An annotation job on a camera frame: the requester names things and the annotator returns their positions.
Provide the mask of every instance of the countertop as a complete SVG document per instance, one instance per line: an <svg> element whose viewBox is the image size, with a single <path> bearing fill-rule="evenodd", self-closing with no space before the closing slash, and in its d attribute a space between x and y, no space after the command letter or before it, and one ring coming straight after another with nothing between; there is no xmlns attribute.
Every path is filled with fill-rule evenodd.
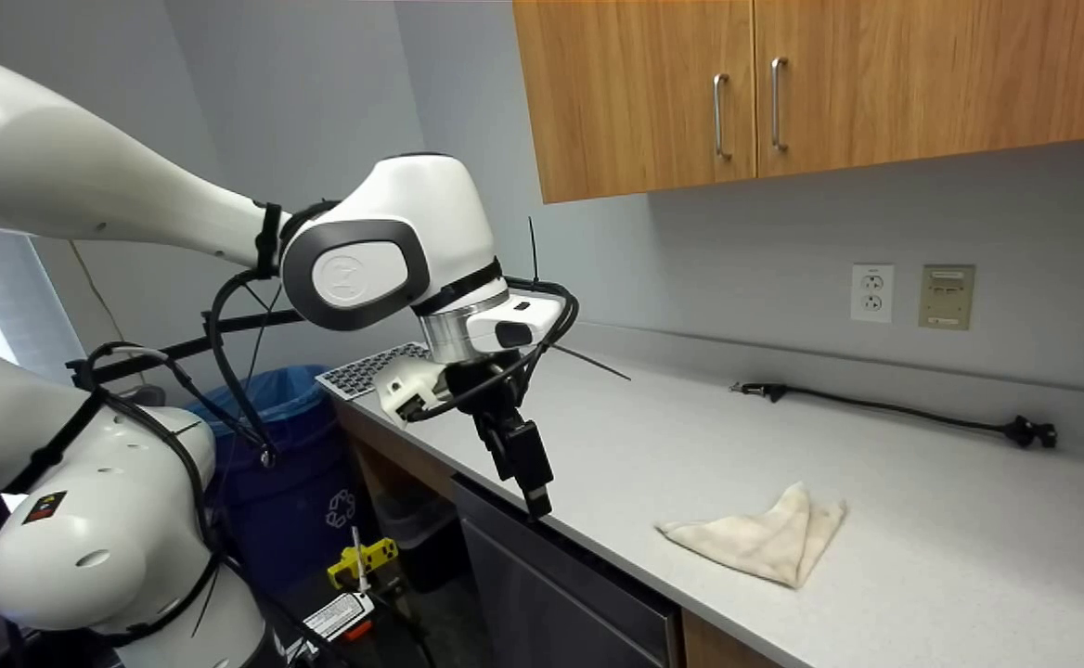
<svg viewBox="0 0 1084 668"><path fill-rule="evenodd" d="M553 464L553 522L621 572L780 663L1084 663L1084 460L990 433L739 396L670 345L584 345L630 384L551 352L522 413ZM400 422L469 479L501 484L469 416ZM718 569L653 522L760 512L806 484L850 516L803 592Z"/></svg>

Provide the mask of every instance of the wall outlet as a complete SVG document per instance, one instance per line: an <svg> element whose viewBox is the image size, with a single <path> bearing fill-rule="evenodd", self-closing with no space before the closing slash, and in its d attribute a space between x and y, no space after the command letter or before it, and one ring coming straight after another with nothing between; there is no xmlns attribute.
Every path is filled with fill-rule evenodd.
<svg viewBox="0 0 1084 668"><path fill-rule="evenodd" d="M892 263L850 266L850 323L892 323Z"/></svg>
<svg viewBox="0 0 1084 668"><path fill-rule="evenodd" d="M921 328L970 332L976 301L972 263L926 263L921 275Z"/></svg>

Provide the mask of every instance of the cabinet handle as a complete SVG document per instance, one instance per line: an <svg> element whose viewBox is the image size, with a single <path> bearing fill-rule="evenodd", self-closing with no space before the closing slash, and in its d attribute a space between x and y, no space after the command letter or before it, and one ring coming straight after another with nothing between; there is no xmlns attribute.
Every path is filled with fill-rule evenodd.
<svg viewBox="0 0 1084 668"><path fill-rule="evenodd" d="M724 91L729 91L729 73L714 73L714 141L718 141L718 159L731 159L731 151L724 149Z"/></svg>
<svg viewBox="0 0 1084 668"><path fill-rule="evenodd" d="M772 97L769 97L769 105L772 105L772 149L777 151L792 151L792 146L780 139L782 73L787 73L792 61L772 61L769 67L772 67Z"/></svg>

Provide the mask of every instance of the blue container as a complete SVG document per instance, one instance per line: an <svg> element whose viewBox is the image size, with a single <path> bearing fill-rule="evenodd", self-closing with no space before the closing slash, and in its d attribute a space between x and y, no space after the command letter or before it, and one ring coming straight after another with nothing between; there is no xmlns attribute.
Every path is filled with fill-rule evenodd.
<svg viewBox="0 0 1084 668"><path fill-rule="evenodd" d="M333 408L314 386L321 371L281 369L246 384L275 443L275 469L259 464L251 443L193 408L214 431L208 501L230 530L246 579L264 594L295 592L321 574L349 543L364 498L339 437ZM238 416L230 391L208 396Z"/></svg>

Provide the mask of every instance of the white cloth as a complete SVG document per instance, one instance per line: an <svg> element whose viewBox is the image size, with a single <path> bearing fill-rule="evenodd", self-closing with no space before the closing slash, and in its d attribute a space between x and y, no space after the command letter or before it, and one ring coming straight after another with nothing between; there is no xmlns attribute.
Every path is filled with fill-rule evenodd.
<svg viewBox="0 0 1084 668"><path fill-rule="evenodd" d="M847 505L817 505L803 484L787 488L760 520L719 516L656 530L724 569L798 592L847 520Z"/></svg>

